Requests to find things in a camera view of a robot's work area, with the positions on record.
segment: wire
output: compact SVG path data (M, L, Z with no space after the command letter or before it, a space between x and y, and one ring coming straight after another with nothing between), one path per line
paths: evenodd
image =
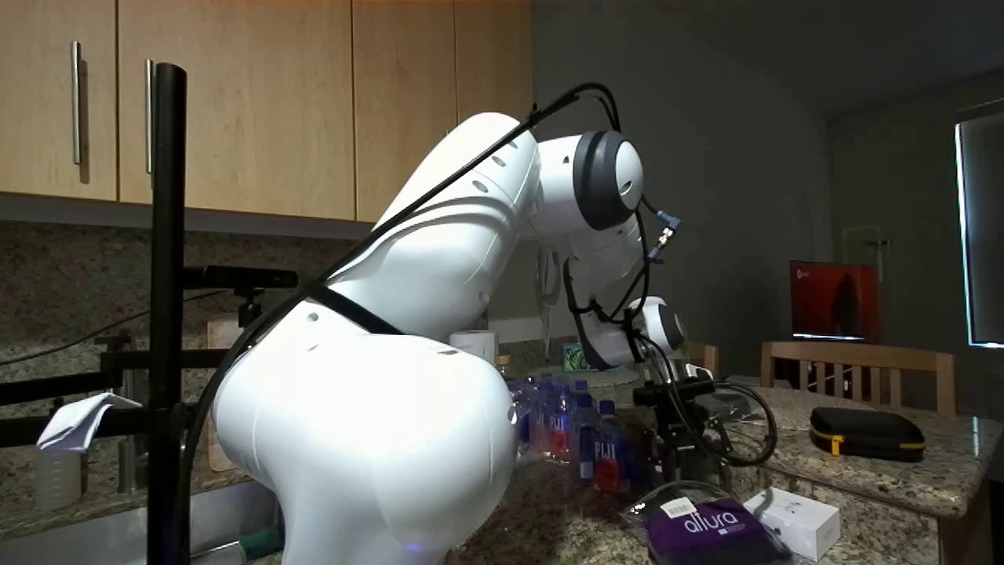
M185 301L200 301L200 297L212 297L212 294L222 294L222 290L187 294ZM111 320L111 322L103 322L103 327L90 330L90 331L82 331L82 334L74 334L74 338L70 338L70 341L60 341L60 346L51 346L51 349L36 349L36 351L29 351L29 353L20 353L20 356L2 356L0 366L29 364L29 361L36 361L36 356L66 351L66 349L73 349L73 346L82 346L82 341L89 341L89 338L96 338L100 331L117 330L117 327L132 322L132 320L147 316L147 313L151 313L151 306L132 311L132 313L125 313L125 316L119 316L119 320Z
M181 493L187 498L191 490L191 471L194 471L194 456L199 456L199 439L200 431L211 416L215 390L222 387L230 366L256 341L256 334L264 334L273 322L280 322L297 301L304 301L309 294L309 289L317 286L328 286L331 277L352 264L354 256L362 256L367 246L378 244L378 237L386 232L393 232L394 226L401 226L405 220L411 220L425 199L432 199L440 190L446 190L447 184L455 184L462 174L466 174L475 165L479 165L487 158L492 158L500 148L512 145L519 133L530 130L537 122L543 122L545 115L572 107L581 99L581 94L585 91L598 91L604 99L604 112L609 119L618 122L618 107L613 99L613 91L598 82L582 82L572 91L565 91L562 98L556 98L550 107L537 110L537 104L530 107L530 115L523 122L519 122L507 133L501 133L496 145L488 145L487 151L479 151L475 159L466 159L462 170L455 170L453 174L446 174L440 184L432 184L431 190L423 190L419 198L413 198L407 208L401 208L394 216L389 216L386 223L372 226L372 232L359 240L354 246L349 246L341 256L337 256L322 277L315 278L315 286L304 286L296 297L283 301L280 306L273 306L269 313L256 316L230 349L230 353L220 361L220 366L212 369L212 377L206 380L203 393L199 395L199 406L191 410L187 421L187 433L185 433L185 458L181 458Z

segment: cabinet door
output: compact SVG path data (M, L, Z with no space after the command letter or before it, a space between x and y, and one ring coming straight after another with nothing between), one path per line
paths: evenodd
M453 0L354 0L359 220L455 126Z
M151 199L147 60L187 72L187 208L354 216L349 0L119 2L121 199Z
M0 190L117 198L114 50L114 0L0 2Z
M501 110L514 119L534 99L530 0L455 0L459 115Z

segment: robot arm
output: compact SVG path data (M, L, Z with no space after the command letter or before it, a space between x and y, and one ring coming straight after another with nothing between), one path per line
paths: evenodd
M220 441L280 494L283 562L441 562L492 515L514 463L501 377L441 338L483 313L521 232L567 256L582 297L642 256L640 158L616 130L521 130L413 209L514 126L479 112L446 133L378 237L230 366L212 401ZM625 334L601 341L609 361L627 351Z

